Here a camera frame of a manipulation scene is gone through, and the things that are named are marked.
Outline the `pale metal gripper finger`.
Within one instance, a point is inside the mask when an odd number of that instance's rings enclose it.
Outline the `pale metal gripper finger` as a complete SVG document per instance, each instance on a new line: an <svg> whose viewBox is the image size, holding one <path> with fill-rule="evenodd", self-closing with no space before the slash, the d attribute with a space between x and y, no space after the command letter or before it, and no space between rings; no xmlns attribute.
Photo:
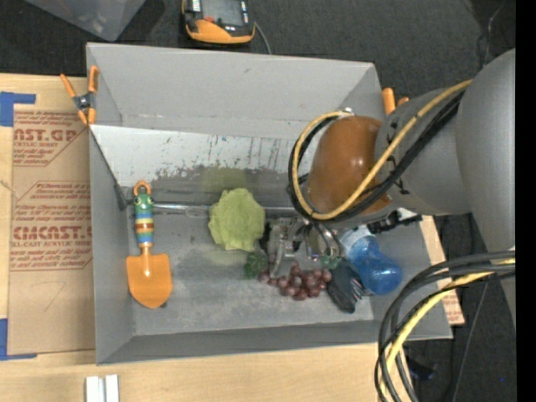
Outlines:
<svg viewBox="0 0 536 402"><path fill-rule="evenodd" d="M272 220L269 225L268 245L279 245L280 241L291 240L292 220Z"/></svg>
<svg viewBox="0 0 536 402"><path fill-rule="evenodd" d="M269 248L269 276L278 278L288 276L294 263L294 251L291 245L278 245Z"/></svg>

